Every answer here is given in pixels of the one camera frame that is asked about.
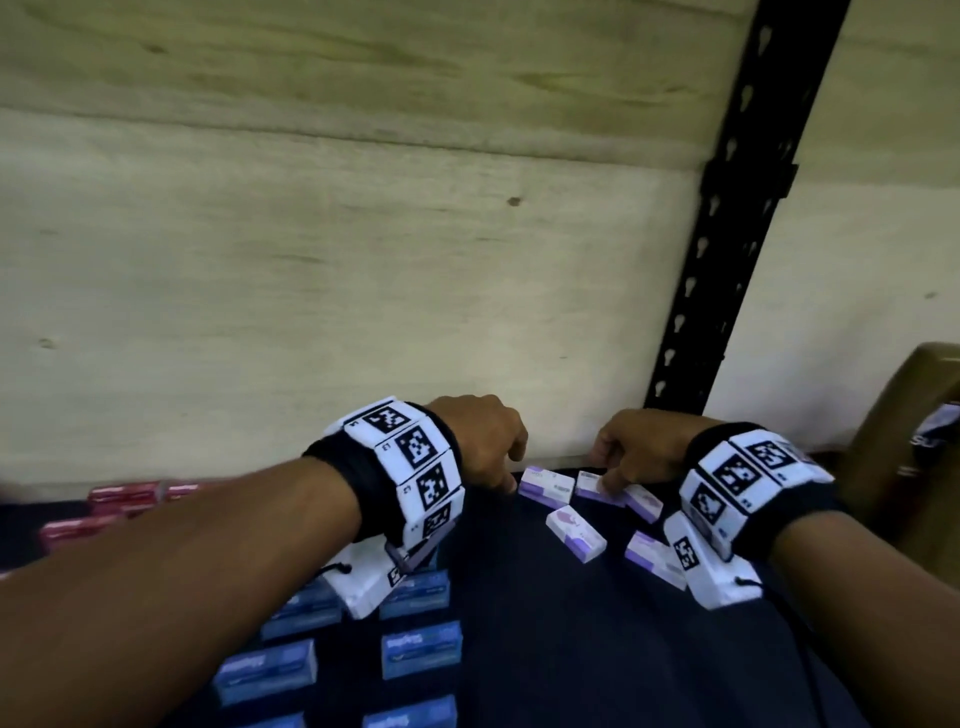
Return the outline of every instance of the black metal rack post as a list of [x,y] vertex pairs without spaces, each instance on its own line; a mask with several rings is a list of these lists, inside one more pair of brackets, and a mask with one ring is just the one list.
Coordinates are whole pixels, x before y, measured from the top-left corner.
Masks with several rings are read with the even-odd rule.
[[644,406],[700,414],[849,0],[760,0]]

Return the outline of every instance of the forearm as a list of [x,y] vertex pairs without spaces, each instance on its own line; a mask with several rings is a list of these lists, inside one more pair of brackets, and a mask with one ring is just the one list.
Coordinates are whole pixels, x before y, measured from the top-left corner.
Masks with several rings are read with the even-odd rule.
[[842,513],[789,525],[771,559],[804,615],[891,728],[960,716],[960,595]]
[[0,586],[11,725],[154,724],[360,526],[326,463],[295,460],[164,505]]

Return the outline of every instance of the hand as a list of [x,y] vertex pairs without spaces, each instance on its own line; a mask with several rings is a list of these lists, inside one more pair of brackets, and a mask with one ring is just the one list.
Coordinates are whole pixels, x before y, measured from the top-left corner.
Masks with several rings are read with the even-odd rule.
[[466,483],[512,493],[516,481],[503,462],[523,459],[527,449],[527,428],[519,413],[504,406],[500,397],[440,397],[426,405],[453,430],[460,445]]
[[662,409],[621,409],[600,428],[590,464],[609,468],[600,484],[617,494],[631,483],[660,483],[681,474],[686,448],[719,420]]

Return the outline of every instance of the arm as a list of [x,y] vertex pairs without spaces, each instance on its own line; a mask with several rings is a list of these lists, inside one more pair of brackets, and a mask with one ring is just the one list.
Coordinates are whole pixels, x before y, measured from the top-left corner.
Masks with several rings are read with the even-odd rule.
[[[430,404],[467,482],[511,489],[526,430],[496,397]],[[353,491],[301,458],[245,475],[0,584],[0,716],[10,725],[143,726],[210,678],[360,528]]]
[[771,562],[877,725],[960,716],[960,593],[842,513],[788,525]]
[[[597,436],[604,486],[683,474],[708,418],[623,410]],[[842,513],[786,526],[771,562],[878,725],[933,728],[960,716],[960,594]]]

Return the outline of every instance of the black tablecloth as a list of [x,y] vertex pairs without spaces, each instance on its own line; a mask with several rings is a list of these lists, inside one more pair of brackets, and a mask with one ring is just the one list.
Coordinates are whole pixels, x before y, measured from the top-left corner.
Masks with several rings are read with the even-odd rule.
[[[207,688],[165,724],[232,727],[306,711],[311,726],[356,727],[364,714],[455,693],[461,728],[817,726],[797,645],[769,602],[708,612],[624,559],[633,532],[662,539],[659,524],[573,505],[608,540],[586,565],[546,527],[545,506],[471,490],[441,548],[449,609],[318,630],[316,686],[225,710]],[[76,502],[0,507],[0,570],[41,555],[43,523],[84,512]],[[452,619],[464,633],[459,666],[380,678],[381,635]],[[865,726],[836,677],[815,657],[814,667],[828,725]]]

